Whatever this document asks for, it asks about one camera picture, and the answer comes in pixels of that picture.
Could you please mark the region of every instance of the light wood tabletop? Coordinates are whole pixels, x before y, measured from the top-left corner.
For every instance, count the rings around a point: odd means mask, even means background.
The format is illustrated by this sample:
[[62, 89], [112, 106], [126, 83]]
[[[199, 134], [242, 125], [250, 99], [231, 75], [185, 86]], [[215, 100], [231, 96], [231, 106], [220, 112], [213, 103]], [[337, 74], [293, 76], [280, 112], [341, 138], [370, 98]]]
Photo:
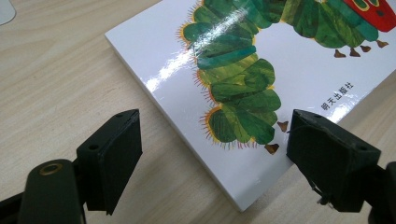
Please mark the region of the light wood tabletop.
[[[17, 16], [0, 26], [0, 201], [38, 164], [74, 160], [111, 116], [139, 108], [143, 155], [113, 216], [87, 212], [88, 223], [367, 223], [368, 204], [358, 214], [317, 204], [295, 165], [244, 213], [232, 206], [105, 39], [157, 2], [11, 1]], [[382, 167], [396, 161], [395, 90], [394, 72], [340, 122], [382, 150]]]

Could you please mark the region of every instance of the wood grain surface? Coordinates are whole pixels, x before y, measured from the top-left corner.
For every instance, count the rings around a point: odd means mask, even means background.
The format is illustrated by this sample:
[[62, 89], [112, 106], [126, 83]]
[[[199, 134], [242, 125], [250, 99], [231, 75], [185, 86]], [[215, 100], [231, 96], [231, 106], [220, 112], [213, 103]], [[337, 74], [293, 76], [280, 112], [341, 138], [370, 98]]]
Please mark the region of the wood grain surface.
[[[144, 154], [114, 215], [87, 212], [88, 223], [367, 223], [368, 204], [358, 214], [318, 205], [296, 166], [237, 212], [106, 42], [157, 2], [11, 1], [17, 16], [0, 26], [0, 201], [38, 164], [73, 160], [112, 115], [139, 108]], [[340, 123], [383, 151], [382, 167], [396, 161], [395, 90], [393, 73]]]

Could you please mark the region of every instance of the green caterpillar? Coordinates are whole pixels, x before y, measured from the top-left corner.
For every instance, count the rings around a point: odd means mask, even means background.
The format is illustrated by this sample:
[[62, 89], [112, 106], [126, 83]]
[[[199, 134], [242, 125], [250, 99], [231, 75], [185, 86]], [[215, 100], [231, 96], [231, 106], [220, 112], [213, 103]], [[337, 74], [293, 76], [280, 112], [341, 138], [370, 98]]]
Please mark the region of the green caterpillar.
[[[378, 41], [378, 30], [342, 0], [204, 0], [181, 27], [198, 67], [197, 77], [215, 103], [205, 116], [216, 142], [266, 145], [274, 139], [275, 111], [281, 102], [273, 90], [273, 66], [259, 59], [254, 36], [283, 21], [322, 47], [337, 49]], [[368, 51], [369, 47], [361, 46]]]

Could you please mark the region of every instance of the book cover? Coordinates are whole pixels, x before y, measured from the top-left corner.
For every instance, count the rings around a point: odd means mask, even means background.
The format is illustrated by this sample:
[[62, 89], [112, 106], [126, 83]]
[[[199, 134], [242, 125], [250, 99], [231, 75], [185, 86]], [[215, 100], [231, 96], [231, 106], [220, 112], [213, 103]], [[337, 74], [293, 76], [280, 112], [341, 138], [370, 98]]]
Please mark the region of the book cover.
[[163, 0], [106, 38], [244, 211], [292, 165], [293, 109], [337, 122], [395, 70], [389, 4]]

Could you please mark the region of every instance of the white book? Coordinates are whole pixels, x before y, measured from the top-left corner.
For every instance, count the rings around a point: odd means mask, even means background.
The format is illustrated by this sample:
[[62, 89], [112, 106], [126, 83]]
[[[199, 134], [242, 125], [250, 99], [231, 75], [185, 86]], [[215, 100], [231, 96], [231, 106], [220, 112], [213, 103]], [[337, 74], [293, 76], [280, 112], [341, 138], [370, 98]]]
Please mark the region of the white book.
[[241, 211], [292, 165], [278, 122], [295, 108], [338, 122], [396, 68], [396, 29], [378, 32], [342, 1], [310, 1], [315, 19], [294, 10], [308, 1], [284, 0], [277, 14], [264, 2], [163, 0], [106, 33]]

